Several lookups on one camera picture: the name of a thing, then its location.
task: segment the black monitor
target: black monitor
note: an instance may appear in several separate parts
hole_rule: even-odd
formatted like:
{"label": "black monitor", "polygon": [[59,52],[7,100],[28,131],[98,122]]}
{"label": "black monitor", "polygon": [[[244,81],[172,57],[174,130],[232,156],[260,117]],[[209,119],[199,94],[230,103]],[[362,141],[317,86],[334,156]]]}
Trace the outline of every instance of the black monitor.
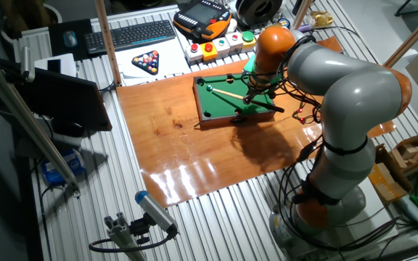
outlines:
{"label": "black monitor", "polygon": [[[20,72],[19,63],[0,59],[0,65]],[[15,87],[32,112],[51,117],[61,128],[75,124],[90,131],[112,129],[96,83],[36,68],[32,83]],[[0,107],[5,107],[1,99]]]}

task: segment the glossy wooden surface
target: glossy wooden surface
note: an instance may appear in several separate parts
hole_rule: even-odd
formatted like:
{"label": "glossy wooden surface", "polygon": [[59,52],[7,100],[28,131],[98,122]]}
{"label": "glossy wooden surface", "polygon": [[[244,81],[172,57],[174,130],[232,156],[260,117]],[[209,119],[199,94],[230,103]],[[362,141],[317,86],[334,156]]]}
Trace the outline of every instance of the glossy wooden surface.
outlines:
{"label": "glossy wooden surface", "polygon": [[[117,92],[146,188],[164,207],[291,165],[321,134],[317,124],[291,118],[299,101],[275,98],[285,109],[274,122],[199,130],[193,77],[239,73],[246,61],[159,80]],[[303,114],[311,113],[304,107]],[[377,126],[377,136],[394,129]]]}

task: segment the orange button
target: orange button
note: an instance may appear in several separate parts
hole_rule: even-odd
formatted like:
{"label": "orange button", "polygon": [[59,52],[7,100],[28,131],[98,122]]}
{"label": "orange button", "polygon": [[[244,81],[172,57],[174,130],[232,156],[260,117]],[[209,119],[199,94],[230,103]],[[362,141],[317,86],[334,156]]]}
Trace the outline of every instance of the orange button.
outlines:
{"label": "orange button", "polygon": [[212,46],[212,44],[211,44],[211,43],[207,43],[207,44],[204,46],[204,50],[206,50],[206,51],[212,51],[212,48],[213,48],[213,46]]}

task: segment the green button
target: green button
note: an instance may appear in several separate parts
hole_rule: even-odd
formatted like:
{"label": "green button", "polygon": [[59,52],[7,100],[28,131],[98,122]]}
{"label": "green button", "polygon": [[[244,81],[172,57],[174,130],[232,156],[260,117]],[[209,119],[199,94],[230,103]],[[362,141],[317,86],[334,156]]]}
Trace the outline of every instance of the green button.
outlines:
{"label": "green button", "polygon": [[254,33],[250,31],[243,32],[242,38],[245,42],[251,42],[254,39]]}

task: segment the paper sheet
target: paper sheet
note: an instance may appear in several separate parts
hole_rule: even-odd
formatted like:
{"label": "paper sheet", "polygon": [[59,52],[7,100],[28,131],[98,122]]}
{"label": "paper sheet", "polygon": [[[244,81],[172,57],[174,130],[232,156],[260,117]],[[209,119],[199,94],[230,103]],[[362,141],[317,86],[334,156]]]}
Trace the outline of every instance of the paper sheet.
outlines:
{"label": "paper sheet", "polygon": [[[159,53],[159,73],[151,75],[137,66],[131,64],[134,57],[145,54],[149,51]],[[149,46],[133,48],[115,53],[120,74],[123,77],[126,86],[132,86],[153,79],[162,79],[166,76],[176,73],[190,73],[188,63],[185,60],[185,54],[181,49],[179,40],[174,38],[162,43],[156,43]]]}
{"label": "paper sheet", "polygon": [[48,61],[55,59],[61,60],[61,74],[75,77],[77,69],[72,54],[63,54],[55,57],[36,60],[35,67],[38,69],[48,70]]}

